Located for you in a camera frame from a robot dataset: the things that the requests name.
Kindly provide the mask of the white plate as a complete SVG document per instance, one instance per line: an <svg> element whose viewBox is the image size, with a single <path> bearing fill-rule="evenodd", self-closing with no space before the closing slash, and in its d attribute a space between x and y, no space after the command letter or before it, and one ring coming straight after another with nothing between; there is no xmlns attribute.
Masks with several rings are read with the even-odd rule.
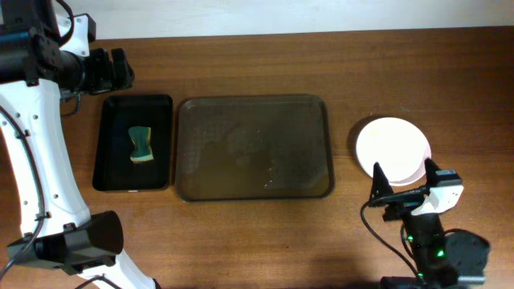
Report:
<svg viewBox="0 0 514 289"><path fill-rule="evenodd" d="M373 176L379 164L392 186L411 185L426 174L429 141L420 128L396 117L371 120L357 134L355 155L363 171Z"/></svg>

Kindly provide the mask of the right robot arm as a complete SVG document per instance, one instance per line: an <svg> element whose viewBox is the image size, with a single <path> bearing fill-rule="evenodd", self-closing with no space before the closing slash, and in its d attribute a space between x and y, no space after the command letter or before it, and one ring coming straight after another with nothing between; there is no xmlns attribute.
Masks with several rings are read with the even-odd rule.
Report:
<svg viewBox="0 0 514 289"><path fill-rule="evenodd" d="M361 207L366 229L393 251L414 276L384 276L378 286L399 288L470 288L485 283L484 269L490 242L469 230L445 230L440 215L453 209L463 193L463 180L454 170L440 169L430 158L424 160L426 183L416 189L395 193L378 163L373 165L369 200ZM365 219L367 208L383 207L384 222L402 223L403 254L381 238Z"/></svg>

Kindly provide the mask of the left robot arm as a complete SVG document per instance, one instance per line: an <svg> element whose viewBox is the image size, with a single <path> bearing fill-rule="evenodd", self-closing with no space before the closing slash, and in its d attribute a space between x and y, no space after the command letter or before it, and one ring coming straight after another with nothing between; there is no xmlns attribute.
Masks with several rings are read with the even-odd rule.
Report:
<svg viewBox="0 0 514 289"><path fill-rule="evenodd" d="M92 214L71 169L60 105L130 88L121 49L91 50L96 24L52 1L1 4L1 131L18 187L22 236L9 265L60 269L100 288L155 288L124 250L113 211Z"/></svg>

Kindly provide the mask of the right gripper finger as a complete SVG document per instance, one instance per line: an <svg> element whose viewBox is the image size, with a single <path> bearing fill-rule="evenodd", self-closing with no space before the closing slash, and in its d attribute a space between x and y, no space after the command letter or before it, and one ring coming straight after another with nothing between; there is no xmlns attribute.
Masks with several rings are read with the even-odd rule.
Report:
<svg viewBox="0 0 514 289"><path fill-rule="evenodd" d="M373 165L373 182L369 195L370 201L375 201L380 197L387 197L394 193L389 180L385 176L380 164L376 162Z"/></svg>
<svg viewBox="0 0 514 289"><path fill-rule="evenodd" d="M430 187L437 186L440 181L437 172L440 168L430 158L424 160L424 165L426 171L426 185Z"/></svg>

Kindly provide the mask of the green yellow sponge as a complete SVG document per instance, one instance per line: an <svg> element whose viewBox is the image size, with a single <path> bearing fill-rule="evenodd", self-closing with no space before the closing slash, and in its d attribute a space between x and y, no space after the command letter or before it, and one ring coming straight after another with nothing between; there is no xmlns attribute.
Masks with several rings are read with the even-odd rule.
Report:
<svg viewBox="0 0 514 289"><path fill-rule="evenodd" d="M150 144L151 132L151 128L145 126L134 126L128 129L129 137L134 146L130 156L133 163L143 163L154 159Z"/></svg>

